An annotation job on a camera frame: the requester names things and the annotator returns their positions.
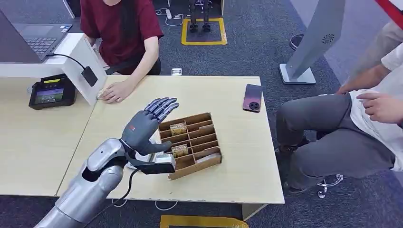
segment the white shirt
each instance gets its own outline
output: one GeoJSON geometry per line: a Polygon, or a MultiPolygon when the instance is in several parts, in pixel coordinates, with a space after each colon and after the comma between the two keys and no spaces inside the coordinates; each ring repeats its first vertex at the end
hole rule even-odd
{"type": "Polygon", "coordinates": [[[350,92],[351,120],[362,131],[382,142],[396,157],[394,171],[403,171],[403,130],[396,124],[374,122],[365,113],[362,101],[356,97],[363,93],[378,92],[403,100],[403,44],[382,58],[382,64],[391,70],[377,86],[350,92]]]}

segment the red t-shirt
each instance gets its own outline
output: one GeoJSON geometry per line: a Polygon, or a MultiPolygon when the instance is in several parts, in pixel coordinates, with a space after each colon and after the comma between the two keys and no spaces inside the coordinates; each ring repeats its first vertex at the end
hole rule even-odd
{"type": "MultiPolygon", "coordinates": [[[[145,39],[163,37],[151,0],[132,1],[138,32],[126,41],[122,37],[120,27],[121,1],[114,6],[108,6],[102,0],[81,0],[81,30],[91,38],[102,38],[99,53],[110,66],[130,57],[143,55],[145,39]]],[[[123,73],[131,74],[135,68],[136,66],[125,69],[123,73]]]]}

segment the yellow tape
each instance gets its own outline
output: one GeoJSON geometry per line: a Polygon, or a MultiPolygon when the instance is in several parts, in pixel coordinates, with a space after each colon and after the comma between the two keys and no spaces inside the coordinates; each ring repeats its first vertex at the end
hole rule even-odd
{"type": "Polygon", "coordinates": [[[53,80],[48,80],[48,81],[44,81],[43,83],[52,83],[52,82],[59,82],[60,79],[53,79],[53,80]]]}
{"type": "Polygon", "coordinates": [[[213,227],[213,228],[249,228],[248,224],[235,218],[161,215],[160,228],[169,226],[213,227]]]}
{"type": "Polygon", "coordinates": [[[187,30],[188,30],[188,23],[190,22],[189,18],[185,18],[183,20],[182,25],[182,39],[181,42],[183,45],[226,45],[227,42],[227,35],[225,33],[224,27],[224,19],[223,18],[210,18],[209,21],[217,21],[220,25],[220,33],[221,33],[221,41],[204,41],[204,42],[188,42],[187,40],[187,30]]]}

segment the chair wheel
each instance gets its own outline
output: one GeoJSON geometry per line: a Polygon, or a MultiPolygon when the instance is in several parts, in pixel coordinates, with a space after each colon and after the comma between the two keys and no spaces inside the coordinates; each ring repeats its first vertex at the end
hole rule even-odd
{"type": "Polygon", "coordinates": [[[322,191],[317,191],[317,196],[318,196],[319,198],[321,198],[321,199],[323,199],[324,197],[326,197],[326,195],[323,194],[322,191]]]}
{"type": "Polygon", "coordinates": [[[197,32],[197,24],[190,25],[190,32],[197,32]]]}
{"type": "Polygon", "coordinates": [[[211,31],[211,26],[210,25],[203,25],[203,31],[204,32],[210,32],[211,31]]]}

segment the laptop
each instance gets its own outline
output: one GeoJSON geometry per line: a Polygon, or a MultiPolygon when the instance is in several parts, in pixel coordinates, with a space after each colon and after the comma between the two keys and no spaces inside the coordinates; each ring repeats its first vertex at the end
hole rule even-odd
{"type": "Polygon", "coordinates": [[[42,63],[71,24],[11,24],[0,10],[0,63],[42,63]]]}

